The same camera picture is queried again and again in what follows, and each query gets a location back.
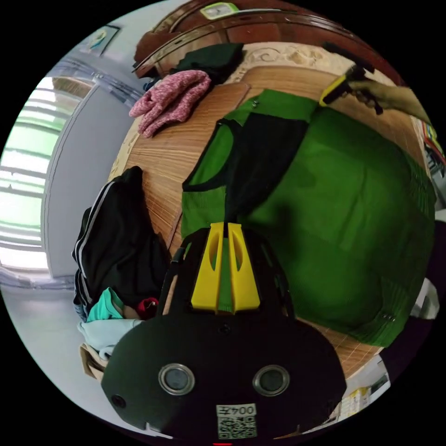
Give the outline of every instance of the clothing pile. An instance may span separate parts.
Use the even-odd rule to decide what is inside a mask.
[[[155,315],[169,265],[150,223],[142,174],[132,167],[102,188],[84,213],[72,252],[78,265],[73,304],[85,338],[81,358],[96,378],[122,336]]]
[[[161,127],[188,119],[213,85],[226,81],[243,59],[243,44],[212,45],[186,54],[170,75],[145,85],[146,93],[130,110],[142,116],[138,132],[152,137]]]

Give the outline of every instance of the teal shirt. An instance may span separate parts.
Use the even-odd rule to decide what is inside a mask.
[[[115,305],[122,311],[124,304],[118,295],[111,289],[107,288],[99,298],[98,302],[93,305],[87,318],[87,322],[104,321],[106,319],[122,319]]]

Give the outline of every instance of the camera lens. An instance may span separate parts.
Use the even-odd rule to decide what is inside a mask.
[[[277,396],[289,385],[289,373],[281,366],[261,368],[252,380],[254,389],[263,396]]]
[[[159,371],[160,386],[171,395],[186,395],[195,385],[192,371],[182,364],[168,364]]]

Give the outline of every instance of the qr code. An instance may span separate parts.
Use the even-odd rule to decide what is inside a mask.
[[[255,417],[218,417],[218,437],[220,439],[240,439],[257,436]]]

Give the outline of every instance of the sticker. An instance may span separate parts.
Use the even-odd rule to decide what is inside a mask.
[[[219,439],[257,436],[255,404],[220,405],[216,410]]]

